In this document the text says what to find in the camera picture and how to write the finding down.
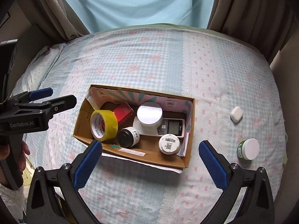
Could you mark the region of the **person's left hand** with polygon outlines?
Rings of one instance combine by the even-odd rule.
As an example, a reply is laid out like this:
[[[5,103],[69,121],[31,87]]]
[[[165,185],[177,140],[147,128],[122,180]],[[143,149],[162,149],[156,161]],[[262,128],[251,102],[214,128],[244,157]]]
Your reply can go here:
[[[0,159],[1,160],[6,159],[9,154],[10,154],[10,149],[9,149],[8,145],[0,147]],[[18,167],[21,172],[24,171],[24,169],[26,168],[26,156],[27,155],[28,156],[30,155],[30,150],[29,150],[26,142],[22,141],[21,153],[20,153],[20,157],[19,157],[19,161],[18,161]]]

